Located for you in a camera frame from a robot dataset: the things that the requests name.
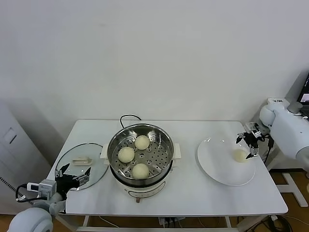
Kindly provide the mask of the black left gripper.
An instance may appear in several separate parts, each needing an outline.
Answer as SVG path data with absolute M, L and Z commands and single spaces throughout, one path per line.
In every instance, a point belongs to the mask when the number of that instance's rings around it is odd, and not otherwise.
M 70 189 L 77 189 L 80 185 L 86 184 L 90 179 L 91 167 L 79 176 L 64 174 L 68 169 L 69 163 L 62 166 L 59 170 L 55 170 L 56 191 L 62 197 L 62 200 L 67 199 L 67 193 Z

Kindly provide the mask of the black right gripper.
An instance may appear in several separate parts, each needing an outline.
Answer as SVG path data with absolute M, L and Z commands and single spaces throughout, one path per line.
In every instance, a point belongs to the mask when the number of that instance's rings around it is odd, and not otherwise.
M 250 152 L 245 158 L 246 160 L 258 156 L 258 139 L 253 134 L 246 134 L 245 132 L 238 133 L 236 138 L 236 144 L 238 144 L 242 139 L 246 142 L 250 148 Z

